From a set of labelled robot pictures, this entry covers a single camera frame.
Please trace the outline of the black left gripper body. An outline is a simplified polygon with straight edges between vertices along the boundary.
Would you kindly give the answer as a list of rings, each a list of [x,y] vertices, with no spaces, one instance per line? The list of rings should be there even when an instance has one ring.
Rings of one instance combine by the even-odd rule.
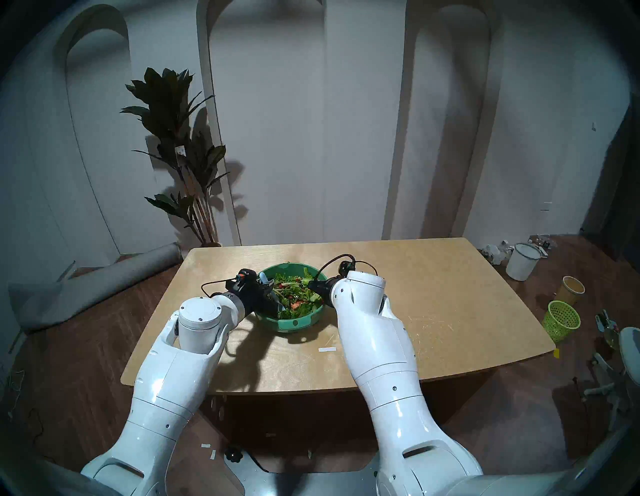
[[[271,319],[279,317],[280,300],[274,295],[259,294],[257,280],[228,280],[227,291],[239,297],[245,314],[255,313]]]

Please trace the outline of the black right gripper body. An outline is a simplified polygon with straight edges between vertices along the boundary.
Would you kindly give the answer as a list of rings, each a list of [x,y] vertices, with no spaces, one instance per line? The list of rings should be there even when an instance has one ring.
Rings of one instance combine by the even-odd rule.
[[[334,285],[340,280],[341,278],[329,278],[326,280],[314,278],[314,292],[321,297],[323,305],[334,307],[334,303],[332,301],[332,290]]]

